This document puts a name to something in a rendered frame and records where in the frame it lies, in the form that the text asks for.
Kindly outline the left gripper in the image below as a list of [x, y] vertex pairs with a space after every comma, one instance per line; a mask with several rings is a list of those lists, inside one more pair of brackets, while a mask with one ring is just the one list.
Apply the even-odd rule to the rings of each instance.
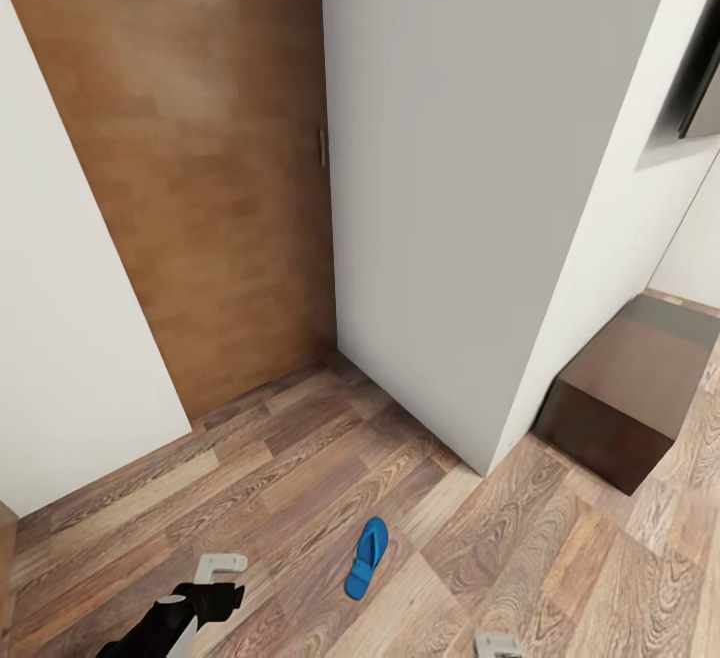
[[194, 585], [181, 583], [176, 586], [175, 592], [192, 592], [200, 594], [204, 600], [204, 620], [202, 627], [208, 622], [225, 622], [229, 620], [233, 609], [240, 609], [245, 585], [235, 587], [235, 582], [214, 582], [213, 585]]

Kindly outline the sandal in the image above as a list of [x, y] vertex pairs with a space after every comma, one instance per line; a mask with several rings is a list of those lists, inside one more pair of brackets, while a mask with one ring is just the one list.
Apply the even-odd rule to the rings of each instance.
[[360, 600], [370, 584], [376, 566], [388, 546], [388, 531], [383, 520], [370, 518], [362, 540], [358, 543], [356, 564], [346, 580], [346, 592], [353, 600]]

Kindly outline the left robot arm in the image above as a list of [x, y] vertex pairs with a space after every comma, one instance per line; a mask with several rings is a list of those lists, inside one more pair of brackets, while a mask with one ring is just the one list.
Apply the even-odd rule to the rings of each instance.
[[186, 658], [197, 629], [229, 620], [240, 609], [245, 585], [214, 582], [212, 574], [242, 573], [248, 559], [239, 554], [202, 555], [193, 583], [181, 583], [122, 640], [107, 643], [96, 658]]

